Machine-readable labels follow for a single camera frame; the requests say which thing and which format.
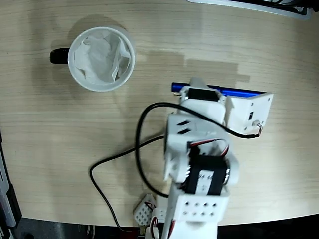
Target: white tissue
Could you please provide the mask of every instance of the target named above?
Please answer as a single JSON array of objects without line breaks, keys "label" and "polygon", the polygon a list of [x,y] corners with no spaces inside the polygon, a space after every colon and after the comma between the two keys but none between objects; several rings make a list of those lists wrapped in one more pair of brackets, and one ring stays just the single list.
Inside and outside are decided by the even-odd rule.
[{"label": "white tissue", "polygon": [[86,37],[74,53],[75,67],[83,71],[87,81],[99,85],[114,82],[125,73],[130,61],[126,44],[107,30]]}]

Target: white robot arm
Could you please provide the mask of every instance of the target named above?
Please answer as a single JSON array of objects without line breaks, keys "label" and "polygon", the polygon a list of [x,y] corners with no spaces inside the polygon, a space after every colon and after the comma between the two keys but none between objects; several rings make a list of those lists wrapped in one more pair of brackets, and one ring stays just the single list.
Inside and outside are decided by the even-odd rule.
[{"label": "white robot arm", "polygon": [[[273,94],[224,96],[201,78],[180,90],[181,106],[242,134],[261,132]],[[229,134],[224,128],[178,110],[168,116],[164,179],[172,178],[168,199],[158,196],[146,239],[217,238],[226,211],[228,185],[239,177]]]}]

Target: mug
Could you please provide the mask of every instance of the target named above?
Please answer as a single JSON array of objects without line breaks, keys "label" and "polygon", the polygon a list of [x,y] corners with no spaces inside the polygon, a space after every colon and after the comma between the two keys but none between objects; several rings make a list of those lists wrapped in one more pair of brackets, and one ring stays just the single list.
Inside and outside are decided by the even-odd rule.
[{"label": "mug", "polygon": [[[87,81],[85,79],[84,74],[81,72],[81,70],[75,67],[74,52],[78,49],[79,45],[86,37],[91,35],[93,32],[101,31],[101,30],[108,30],[118,35],[123,40],[123,42],[127,45],[131,55],[131,60],[126,71],[114,82],[112,83],[106,82],[105,84],[94,84]],[[80,35],[78,35],[72,42],[70,48],[58,48],[51,51],[50,62],[53,64],[68,64],[72,77],[82,87],[91,91],[106,92],[106,91],[112,91],[120,87],[129,79],[135,66],[135,55],[136,55],[135,42],[125,29],[118,26],[98,26],[98,27],[90,28],[82,32]]]}]

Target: blue marker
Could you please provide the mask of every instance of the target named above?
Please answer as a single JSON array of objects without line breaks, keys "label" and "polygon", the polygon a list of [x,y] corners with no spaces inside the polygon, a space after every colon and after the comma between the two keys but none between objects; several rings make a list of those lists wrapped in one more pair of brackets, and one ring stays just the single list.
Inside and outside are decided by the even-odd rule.
[{"label": "blue marker", "polygon": [[[189,86],[189,84],[173,82],[171,84],[171,91],[180,92],[180,90],[184,86]],[[250,91],[250,90],[242,90],[242,89],[227,88],[227,87],[220,87],[220,86],[208,86],[208,87],[219,90],[224,96],[238,96],[238,97],[248,98],[251,96],[257,96],[257,95],[265,93],[261,91]]]}]

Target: wooden table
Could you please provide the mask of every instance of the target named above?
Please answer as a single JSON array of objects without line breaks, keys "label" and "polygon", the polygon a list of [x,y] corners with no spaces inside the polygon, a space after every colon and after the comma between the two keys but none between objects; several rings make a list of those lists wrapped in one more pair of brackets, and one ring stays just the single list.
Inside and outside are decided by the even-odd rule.
[{"label": "wooden table", "polygon": [[[81,88],[49,53],[93,26],[121,25],[137,62],[119,89]],[[133,144],[137,119],[153,102],[177,102],[170,84],[207,83],[275,93],[261,138],[234,138],[241,177],[221,224],[319,213],[319,15],[310,21],[185,0],[15,0],[0,3],[0,127],[9,175],[27,218],[114,225],[88,168]],[[165,127],[155,110],[144,136]],[[160,190],[163,149],[142,150]],[[103,166],[98,184],[123,226],[147,191],[133,155]]]}]

